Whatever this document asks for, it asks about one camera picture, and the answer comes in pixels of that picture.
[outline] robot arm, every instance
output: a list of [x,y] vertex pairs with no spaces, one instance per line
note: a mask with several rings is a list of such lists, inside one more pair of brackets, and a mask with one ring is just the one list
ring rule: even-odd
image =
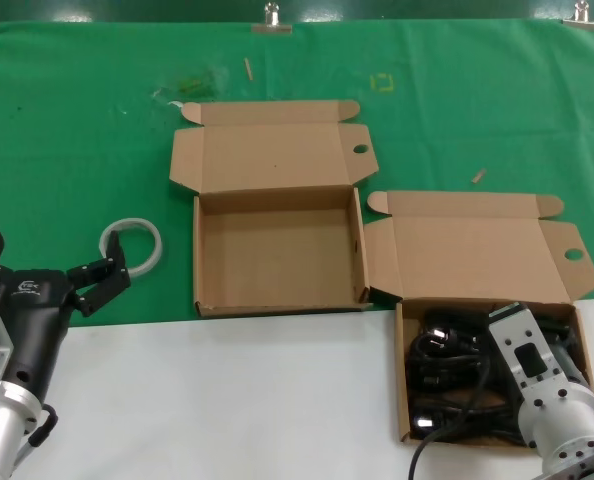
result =
[[594,480],[594,393],[566,378],[524,305],[498,310],[490,322],[490,334],[524,400],[521,434],[543,459],[543,474],[535,480]]
[[[0,234],[0,256],[3,249]],[[10,477],[57,422],[44,399],[74,310],[92,315],[130,286],[115,232],[107,252],[107,258],[66,273],[0,265],[0,480]],[[92,288],[77,292],[86,287]],[[37,428],[42,410],[49,417]]]

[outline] black cable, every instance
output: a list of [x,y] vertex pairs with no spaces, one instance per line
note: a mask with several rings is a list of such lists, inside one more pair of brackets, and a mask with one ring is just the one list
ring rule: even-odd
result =
[[57,422],[59,421],[59,417],[57,416],[57,412],[53,407],[44,403],[42,408],[45,412],[48,412],[48,417],[44,421],[41,427],[38,427],[30,437],[28,437],[28,444],[33,447],[39,447],[50,435],[50,432],[53,431]]
[[417,462],[419,461],[419,457],[424,448],[426,448],[426,446],[428,446],[430,443],[439,440],[441,437],[458,430],[464,424],[466,418],[468,418],[469,412],[475,407],[477,402],[479,402],[479,399],[484,391],[484,387],[486,386],[486,382],[488,381],[488,375],[490,374],[490,359],[487,356],[481,357],[481,368],[482,370],[477,387],[475,388],[470,400],[468,400],[468,403],[463,408],[459,416],[450,425],[446,425],[445,427],[434,431],[424,438],[415,450],[415,453],[413,453],[413,458],[410,461],[410,469],[408,470],[408,480],[415,479],[415,468],[417,467]]

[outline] empty cardboard box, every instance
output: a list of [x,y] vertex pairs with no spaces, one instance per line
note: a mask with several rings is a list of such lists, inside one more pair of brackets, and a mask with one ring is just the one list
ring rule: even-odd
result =
[[[594,265],[557,197],[527,194],[375,192],[369,207],[390,215],[364,227],[371,288],[396,297],[395,351],[402,440],[410,418],[406,356],[425,312],[464,307],[490,313],[515,301],[576,333],[573,360],[592,384],[579,312]],[[475,445],[500,445],[479,438]]]
[[353,184],[377,171],[353,101],[188,103],[170,178],[194,190],[202,316],[363,309]]

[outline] white table surface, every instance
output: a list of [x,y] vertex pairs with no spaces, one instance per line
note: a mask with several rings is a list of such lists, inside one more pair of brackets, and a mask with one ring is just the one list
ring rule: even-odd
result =
[[[393,359],[393,312],[72,329],[59,425],[14,478],[405,480]],[[539,473],[533,454],[431,445],[416,479]]]

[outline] metal clip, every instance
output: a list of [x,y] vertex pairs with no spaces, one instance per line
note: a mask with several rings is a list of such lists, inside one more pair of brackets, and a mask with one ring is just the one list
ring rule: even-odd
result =
[[292,33],[292,25],[283,25],[279,22],[279,5],[268,2],[264,7],[265,23],[256,23],[252,31],[255,33]]
[[562,20],[564,25],[594,31],[594,22],[590,21],[590,5],[587,0],[578,0],[575,3],[575,15],[572,19]]

